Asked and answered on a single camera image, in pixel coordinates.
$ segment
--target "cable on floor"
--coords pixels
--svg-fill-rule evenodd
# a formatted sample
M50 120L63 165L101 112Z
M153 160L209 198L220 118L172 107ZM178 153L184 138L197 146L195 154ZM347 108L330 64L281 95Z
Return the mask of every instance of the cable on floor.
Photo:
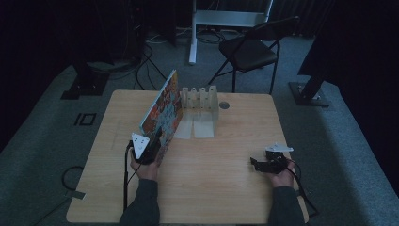
M65 182L65 176L66 176L66 174L67 174L70 170L75 170L75 169L83 170L83 167L80 167L80 166L70 167L70 168L66 169L66 170L62 173L62 176L61 176L62 185L63 185L66 189L68 189L69 191L75 191L75 190L76 190L76 187L68 186L67 183ZM49 216L51 216L56 210L58 210L61 206L63 206L65 203L67 203L67 202L68 202L69 200L71 200L71 199L72 199L72 198L67 198L67 199L65 199L63 202L61 202L59 205L57 205L55 208L53 208L50 212L48 212L46 215L44 215L41 219L39 219L39 220L38 220L36 223L34 223L33 225L34 225L34 226L39 225L42 221L44 221L46 218L48 218Z

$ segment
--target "gray carpet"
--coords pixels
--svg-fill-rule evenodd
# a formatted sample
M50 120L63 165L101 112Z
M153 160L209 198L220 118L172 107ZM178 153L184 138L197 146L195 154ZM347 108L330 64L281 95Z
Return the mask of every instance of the gray carpet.
M163 74L177 69L182 87L203 87L224 59L217 45L199 42L197 64L191 66L189 42L186 38L178 39L176 47L150 43L152 61ZM311 219L310 225L398 225L398 197L338 89L328 83L322 86L321 91L331 103L327 109L295 104L288 82L309 79L296 74L311 44L312 40L302 38L287 38L282 42L273 93L287 143L295 148L292 157L302 169L302 184L321 212ZM159 89L162 77L151 64L149 70ZM144 67L139 79L145 89L152 89L145 71ZM239 73L236 92L267 93L270 76L266 74L271 72L272 67L265 67ZM114 73L103 96L60 100L75 76L69 67L54 80L1 152L0 225L35 225L60 204L38 225L78 225L68 223L65 218L70 202L62 204L66 200L62 173L69 167L85 165L113 90L132 89L135 78L131 72ZM219 92L230 92L231 76L217 78L214 85ZM92 125L75 125L79 114L93 113L96 118ZM79 170L71 171L67 175L68 185L75 186L79 176Z

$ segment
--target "white stand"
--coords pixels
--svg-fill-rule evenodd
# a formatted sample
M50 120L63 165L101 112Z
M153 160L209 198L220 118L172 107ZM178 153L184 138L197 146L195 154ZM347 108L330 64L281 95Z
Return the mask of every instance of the white stand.
M209 87L208 92L205 88L200 88L199 92L195 88L191 91L183 88L181 96L183 118L174 137L189 139L193 132L195 138L215 137L219 117L216 86Z

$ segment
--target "dark sleeve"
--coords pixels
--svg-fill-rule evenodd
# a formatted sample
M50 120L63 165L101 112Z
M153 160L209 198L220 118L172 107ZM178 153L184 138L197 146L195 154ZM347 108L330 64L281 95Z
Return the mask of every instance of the dark sleeve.
M267 226L303 225L305 220L294 189L289 186L275 187Z
M159 224L158 183L140 179L136 197L120 217L123 226L151 226Z

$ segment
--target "wooden table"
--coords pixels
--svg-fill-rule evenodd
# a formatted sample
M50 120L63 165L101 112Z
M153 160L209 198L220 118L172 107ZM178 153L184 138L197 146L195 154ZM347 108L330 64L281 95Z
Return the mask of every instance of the wooden table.
M105 111L77 191L69 222L118 222L123 206L125 147L156 91L116 90ZM264 160L265 146L285 144L273 99L265 94L218 93L215 138L171 141L159 173L161 223L266 223L272 187L250 157ZM129 203L137 178L129 184ZM308 212L299 198L306 221Z

